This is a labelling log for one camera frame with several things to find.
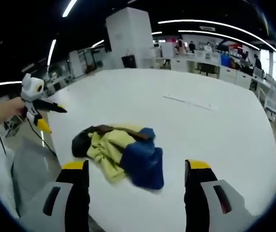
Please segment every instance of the ceiling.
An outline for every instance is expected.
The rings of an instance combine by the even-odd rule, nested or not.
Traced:
[[[244,0],[78,0],[70,14],[62,18],[70,0],[0,2],[0,82],[22,79],[21,70],[48,57],[53,39],[56,46],[51,63],[68,53],[108,39],[105,19],[130,6],[149,12],[153,31],[177,34],[179,29],[200,30],[201,23],[161,24],[174,19],[202,19],[226,23],[248,30],[263,39],[272,39],[254,7]],[[213,26],[216,33],[251,42],[242,32]],[[10,86],[0,87],[2,93]]]

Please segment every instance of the white table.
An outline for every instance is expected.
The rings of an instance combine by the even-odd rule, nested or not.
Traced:
[[[213,110],[164,98],[173,95]],[[203,160],[219,180],[261,214],[276,192],[276,144],[256,96],[241,87],[184,72],[101,71],[51,97],[66,114],[50,112],[52,140],[61,165],[76,160],[72,139],[92,125],[132,123],[151,127],[163,148],[165,185],[159,192],[125,179],[108,183],[90,162],[90,215],[107,232],[185,231],[184,160]]]

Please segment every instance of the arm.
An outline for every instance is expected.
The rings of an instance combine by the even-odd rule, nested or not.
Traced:
[[[14,98],[0,103],[0,124],[15,115],[21,115],[25,102],[20,98]]]

